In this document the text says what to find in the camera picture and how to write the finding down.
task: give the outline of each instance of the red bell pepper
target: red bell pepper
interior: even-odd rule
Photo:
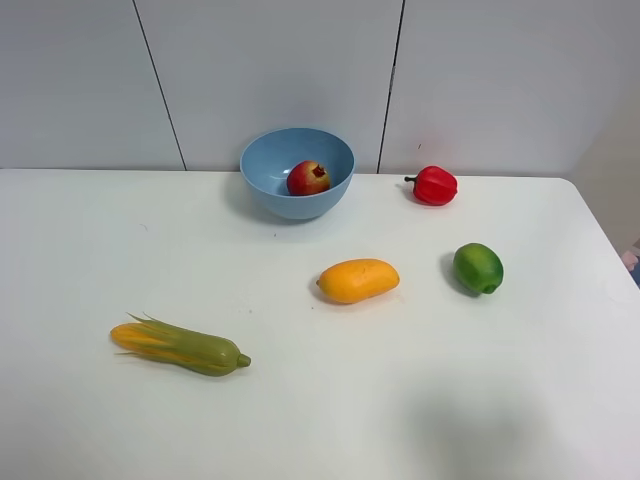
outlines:
[[[413,194],[429,205],[446,205],[458,193],[456,177],[436,166],[423,168],[417,177],[404,177],[404,181],[414,182]]]

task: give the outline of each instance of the plastic vegetable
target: plastic vegetable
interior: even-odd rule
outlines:
[[[338,263],[325,270],[316,282],[327,297],[339,303],[356,303],[388,292],[399,283],[395,268],[372,258]]]
[[[111,339],[146,360],[172,363],[203,375],[220,377],[248,367],[251,359],[230,340],[174,327],[155,318],[129,314],[140,323],[126,323],[111,330]]]
[[[460,247],[453,257],[453,269],[460,283],[476,293],[493,293],[504,279],[500,257],[481,243]]]
[[[414,182],[413,194],[429,205],[446,205],[458,193],[456,177],[436,166],[423,168],[417,177],[404,177],[404,181]]]

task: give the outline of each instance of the toy fruit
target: toy fruit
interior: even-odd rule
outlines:
[[[131,350],[123,355],[172,363],[214,377],[251,364],[251,359],[226,338],[174,327],[151,317],[146,320],[129,315],[140,323],[126,323],[111,330],[114,343]]]
[[[325,270],[316,282],[327,297],[338,303],[356,303],[388,292],[398,283],[400,277],[395,268],[369,258],[338,263]]]
[[[480,243],[460,247],[453,269],[464,286],[477,293],[493,293],[502,283],[504,268],[498,255]]]
[[[311,160],[296,165],[287,177],[287,189],[291,195],[314,195],[329,190],[330,186],[326,169]]]
[[[429,205],[446,205],[458,193],[456,177],[436,166],[423,168],[417,177],[404,177],[404,181],[414,182],[413,195]]]

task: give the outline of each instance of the corn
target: corn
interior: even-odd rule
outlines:
[[[214,377],[251,364],[251,359],[226,338],[174,327],[152,317],[129,316],[139,323],[125,323],[111,330],[113,342],[130,350],[124,355],[171,363]]]

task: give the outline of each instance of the bell pepper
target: bell pepper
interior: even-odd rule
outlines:
[[[456,177],[435,165],[423,168],[417,177],[404,177],[405,182],[413,182],[413,195],[429,205],[446,205],[458,193]]]
[[[139,323],[125,323],[111,330],[114,343],[130,350],[123,355],[172,363],[213,377],[251,364],[231,340],[174,327],[152,317],[129,315]]]

